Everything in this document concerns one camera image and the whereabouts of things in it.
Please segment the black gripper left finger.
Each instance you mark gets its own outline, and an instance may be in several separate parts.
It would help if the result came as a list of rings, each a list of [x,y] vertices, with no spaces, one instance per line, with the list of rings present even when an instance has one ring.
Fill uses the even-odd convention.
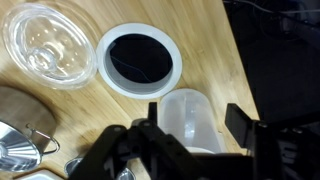
[[[148,105],[148,119],[154,122],[157,121],[157,103],[150,102]]]

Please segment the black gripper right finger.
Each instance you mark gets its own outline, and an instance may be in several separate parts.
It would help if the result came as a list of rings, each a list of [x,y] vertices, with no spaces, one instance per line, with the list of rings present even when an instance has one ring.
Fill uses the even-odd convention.
[[[253,148],[255,123],[237,104],[227,104],[225,125],[241,148]]]

